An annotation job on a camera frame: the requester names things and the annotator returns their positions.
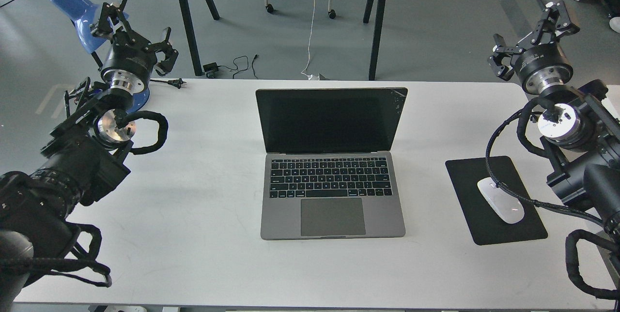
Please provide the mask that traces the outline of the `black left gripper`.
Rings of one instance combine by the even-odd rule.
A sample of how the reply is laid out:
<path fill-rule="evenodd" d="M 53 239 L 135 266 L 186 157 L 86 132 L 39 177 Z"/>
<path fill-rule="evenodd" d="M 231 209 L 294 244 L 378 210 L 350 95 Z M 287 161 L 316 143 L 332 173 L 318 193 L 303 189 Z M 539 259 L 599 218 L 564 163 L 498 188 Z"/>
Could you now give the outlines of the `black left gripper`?
<path fill-rule="evenodd" d="M 128 0 L 121 0 L 120 5 L 104 3 L 97 21 L 90 25 L 91 36 L 108 37 L 111 49 L 100 69 L 102 80 L 111 81 L 117 72 L 126 72 L 148 84 L 153 68 L 164 76 L 172 72 L 179 56 L 177 49 L 171 45 L 169 38 L 171 27 L 162 30 L 162 40 L 151 43 L 137 32 L 131 31 L 130 23 L 124 14 Z M 157 53 L 164 58 L 157 60 Z"/>

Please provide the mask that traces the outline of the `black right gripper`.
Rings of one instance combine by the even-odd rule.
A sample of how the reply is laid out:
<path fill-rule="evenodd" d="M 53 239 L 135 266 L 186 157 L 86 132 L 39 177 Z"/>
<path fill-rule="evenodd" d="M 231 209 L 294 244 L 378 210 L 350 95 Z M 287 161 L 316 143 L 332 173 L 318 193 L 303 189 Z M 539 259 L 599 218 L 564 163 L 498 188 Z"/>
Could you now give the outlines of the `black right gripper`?
<path fill-rule="evenodd" d="M 494 76 L 509 81 L 515 73 L 527 94 L 540 94 L 552 85 L 566 84 L 574 74 L 558 41 L 580 32 L 580 25 L 564 1 L 536 0 L 542 14 L 529 36 L 508 47 L 500 34 L 493 34 L 495 47 L 488 63 Z M 513 65 L 503 60 L 513 60 Z"/>

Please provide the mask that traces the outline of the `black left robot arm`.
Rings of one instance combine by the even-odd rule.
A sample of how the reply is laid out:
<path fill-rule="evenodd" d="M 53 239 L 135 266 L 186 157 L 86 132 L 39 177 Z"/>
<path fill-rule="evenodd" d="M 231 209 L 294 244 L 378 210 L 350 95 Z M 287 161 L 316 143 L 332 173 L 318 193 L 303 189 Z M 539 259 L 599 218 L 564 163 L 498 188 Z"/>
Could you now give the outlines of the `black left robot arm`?
<path fill-rule="evenodd" d="M 170 28 L 151 43 L 128 22 L 124 8 L 104 3 L 92 36 L 110 40 L 100 65 L 102 82 L 90 78 L 77 89 L 76 110 L 51 131 L 42 150 L 46 162 L 31 174 L 1 176 L 1 310 L 45 275 L 94 286 L 111 286 L 110 268 L 97 262 L 102 235 L 91 224 L 69 223 L 75 206 L 89 206 L 115 190 L 130 173 L 128 154 L 162 148 L 168 120 L 152 111 L 130 112 L 133 96 L 148 87 L 153 71 L 172 71 L 178 51 Z"/>

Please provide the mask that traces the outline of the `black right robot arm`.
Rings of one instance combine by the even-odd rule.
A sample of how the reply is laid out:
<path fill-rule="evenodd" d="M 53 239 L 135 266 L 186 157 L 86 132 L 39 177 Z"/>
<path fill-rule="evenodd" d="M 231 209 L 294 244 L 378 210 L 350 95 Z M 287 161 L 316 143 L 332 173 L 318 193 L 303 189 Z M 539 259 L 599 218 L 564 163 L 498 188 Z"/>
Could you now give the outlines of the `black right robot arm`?
<path fill-rule="evenodd" d="M 596 79 L 580 88 L 568 85 L 574 70 L 559 43 L 580 27 L 563 1 L 537 0 L 540 20 L 514 46 L 494 34 L 495 46 L 488 63 L 498 78 L 518 76 L 531 100 L 493 132 L 485 151 L 485 166 L 494 184 L 508 195 L 558 214 L 591 221 L 606 237 L 575 230 L 565 240 L 565 266 L 576 288 L 598 299 L 619 302 L 619 291 L 595 288 L 580 274 L 577 244 L 588 241 L 606 250 L 614 270 L 619 270 L 620 225 L 620 127 L 603 105 L 608 89 Z M 496 138 L 517 121 L 516 135 L 527 151 L 549 160 L 552 173 L 547 185 L 562 204 L 532 200 L 511 190 L 490 166 Z"/>

